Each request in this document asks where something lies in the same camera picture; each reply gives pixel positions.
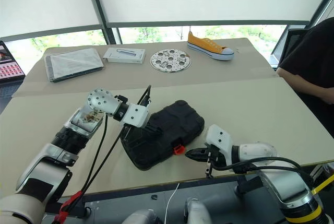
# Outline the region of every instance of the black cable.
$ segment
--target black cable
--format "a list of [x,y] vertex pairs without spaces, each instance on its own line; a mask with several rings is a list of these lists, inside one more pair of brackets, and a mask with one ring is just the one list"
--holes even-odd
[[[142,94],[142,96],[140,97],[139,101],[137,104],[140,104],[141,101],[143,100],[143,98],[145,96],[147,96],[148,98],[150,97],[150,93],[151,93],[151,85],[149,85],[147,87],[147,89],[145,90],[145,92]],[[93,170],[93,167],[95,165],[95,162],[96,162],[96,159],[97,159],[97,156],[98,156],[98,152],[100,151],[100,148],[101,148],[101,145],[102,145],[102,142],[104,140],[104,137],[105,137],[105,133],[106,133],[106,126],[107,124],[105,123],[105,126],[104,126],[104,132],[103,132],[103,136],[102,136],[102,139],[101,139],[101,142],[100,142],[100,145],[99,145],[99,148],[98,148],[98,151],[97,151],[97,154],[96,154],[96,157],[94,158],[94,161],[93,161],[93,164],[92,164],[92,167],[89,171],[89,175],[88,175],[88,178],[90,178],[91,176],[91,173],[92,173],[92,170]],[[75,207],[75,205],[81,200],[81,198],[83,197],[83,195],[85,194],[85,192],[87,191],[87,189],[89,188],[89,186],[91,185],[91,183],[94,181],[94,179],[96,178],[96,176],[98,175],[98,173],[100,172],[101,168],[104,166],[106,160],[108,159],[108,157],[110,156],[112,150],[114,149],[114,147],[116,146],[118,140],[120,139],[122,133],[123,133],[123,130],[126,128],[127,126],[123,126],[122,130],[120,131],[120,133],[118,134],[118,136],[116,137],[116,140],[114,141],[114,144],[111,146],[111,148],[109,149],[108,153],[106,154],[106,156],[104,157],[103,161],[101,162],[100,166],[98,167],[98,169],[96,170],[96,172],[94,173],[93,177],[91,179],[87,179],[84,186],[82,187],[81,189],[81,195],[75,200],[73,201],[71,204],[69,204],[68,206],[64,207],[63,211],[67,211],[68,213],[70,213],[70,211]]]
[[105,134],[106,134],[106,129],[107,129],[107,127],[108,127],[108,115],[106,114],[106,115],[105,115],[105,120],[104,120],[104,130],[103,130],[103,135],[102,135],[102,138],[101,138],[101,141],[100,141],[98,150],[96,151],[96,154],[95,154],[95,157],[94,157],[92,166],[90,167],[90,170],[89,170],[87,179],[86,179],[84,185],[82,186],[81,191],[85,189],[85,187],[87,186],[87,184],[88,184],[88,182],[89,182],[90,176],[92,175],[92,172],[93,172],[93,169],[94,169],[96,160],[97,160],[97,158],[98,158],[98,155],[99,155],[99,152],[100,152],[102,143],[103,143],[104,138],[105,138]]
[[[285,162],[288,162],[294,165],[296,168],[280,167],[280,166],[262,166],[262,167],[253,167],[253,168],[250,167],[253,165],[253,162],[259,162],[259,161],[264,161],[264,160],[281,160],[281,161],[285,161]],[[245,173],[248,171],[256,171],[256,170],[261,170],[261,169],[277,169],[277,170],[292,171],[292,172],[298,173],[309,188],[312,188],[314,184],[313,178],[308,173],[304,172],[302,170],[302,167],[297,162],[290,160],[288,158],[284,158],[284,157],[259,157],[259,158],[254,158],[254,159],[250,159],[247,161],[237,162],[235,164],[225,166],[225,167],[217,167],[214,162],[211,162],[211,163],[212,163],[212,167],[218,171],[230,170],[230,169],[235,169],[239,167],[243,167]]]
[[145,95],[147,95],[148,97],[150,97],[150,94],[151,94],[151,85],[149,85],[145,92],[142,94],[142,96],[140,97],[139,101],[138,101],[138,105],[141,103],[141,101],[143,100],[143,98],[145,97]]
[[237,168],[237,167],[243,167],[243,166],[246,166],[246,165],[250,165],[254,162],[265,161],[265,160],[285,161],[287,163],[290,163],[290,164],[294,165],[298,169],[302,169],[302,167],[297,162],[295,162],[293,160],[290,160],[288,158],[284,158],[284,157],[259,157],[259,158],[249,159],[249,160],[246,160],[246,161],[240,161],[240,162],[237,162],[237,163],[234,163],[232,165],[225,166],[225,167],[217,167],[217,166],[214,166],[214,164],[212,163],[212,165],[213,165],[212,167],[217,171],[225,171],[225,170],[230,170],[230,169],[234,169],[234,168]]
[[83,195],[85,194],[85,192],[87,191],[87,189],[89,188],[89,186],[92,184],[92,182],[94,181],[94,179],[96,178],[96,176],[98,175],[98,173],[100,172],[101,168],[103,167],[103,165],[105,164],[106,160],[109,158],[109,155],[111,154],[112,150],[114,149],[114,147],[116,146],[119,138],[121,137],[121,134],[123,132],[124,127],[122,128],[122,130],[120,131],[120,133],[118,134],[118,136],[116,137],[116,140],[114,141],[114,144],[111,146],[111,148],[109,149],[108,153],[106,154],[106,156],[104,157],[103,161],[101,162],[100,166],[97,168],[96,172],[94,173],[93,177],[90,179],[90,181],[87,183],[86,187],[81,190],[81,195],[75,200],[73,201],[70,205],[68,205],[66,207],[66,209],[64,209],[65,211],[69,212],[75,207],[75,205],[81,200],[81,198],[83,197]]

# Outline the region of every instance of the table surface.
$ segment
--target table surface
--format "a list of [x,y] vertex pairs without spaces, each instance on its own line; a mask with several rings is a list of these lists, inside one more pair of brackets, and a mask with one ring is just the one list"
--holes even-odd
[[[113,47],[146,49],[143,64],[109,63],[104,60],[104,69],[91,74],[75,77],[58,83],[49,82],[46,76],[44,58],[41,58],[27,74],[25,81],[14,97],[26,95],[48,95],[72,92],[87,92],[95,87],[105,89],[145,88],[203,84],[231,80],[260,79],[277,77],[265,58],[255,50],[247,38],[216,40],[234,50],[231,61],[217,61],[209,56],[191,50],[187,42],[124,44]],[[43,57],[73,50],[95,48],[103,57],[110,45],[76,46],[68,48],[49,48]],[[191,66],[179,73],[163,73],[151,67],[150,58],[162,49],[180,49],[192,59]]]
[[[113,91],[113,94],[124,95],[130,102],[136,102],[143,91],[129,89]],[[83,105],[86,97],[87,93],[69,93],[12,99],[0,115],[3,195],[14,192],[16,181],[27,164]],[[334,159],[334,139],[282,78],[153,87],[151,99],[150,112],[157,112],[179,99],[187,101],[205,119],[205,128],[211,124],[219,125],[231,134],[235,144],[268,142],[281,156],[302,165]],[[108,125],[100,157],[107,153],[121,128],[114,120],[109,120]],[[101,127],[80,153],[71,168],[74,174],[64,195],[71,195],[81,188],[102,132]],[[205,130],[187,146],[187,150],[203,147],[204,137]],[[118,143],[88,193],[200,179],[205,176],[205,166],[185,156],[172,156],[148,171],[140,171]]]

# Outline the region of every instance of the black tool case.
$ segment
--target black tool case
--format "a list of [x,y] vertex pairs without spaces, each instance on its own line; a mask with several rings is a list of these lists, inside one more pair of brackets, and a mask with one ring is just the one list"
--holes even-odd
[[155,164],[182,152],[200,135],[204,119],[186,101],[178,100],[151,115],[145,128],[125,128],[122,145],[133,164],[148,170]]

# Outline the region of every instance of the person's arm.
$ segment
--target person's arm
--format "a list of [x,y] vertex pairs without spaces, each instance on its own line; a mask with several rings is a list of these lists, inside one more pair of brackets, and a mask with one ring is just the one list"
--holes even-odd
[[301,76],[292,74],[281,67],[277,69],[276,73],[284,78],[293,90],[316,96],[330,104],[334,103],[334,87],[324,88],[317,86],[308,82]]

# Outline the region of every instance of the laptop screen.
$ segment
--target laptop screen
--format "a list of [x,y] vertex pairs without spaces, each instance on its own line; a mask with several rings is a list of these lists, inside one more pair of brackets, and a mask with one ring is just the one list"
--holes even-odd
[[6,47],[3,41],[0,41],[0,84],[5,82],[22,80],[25,74],[19,64]]

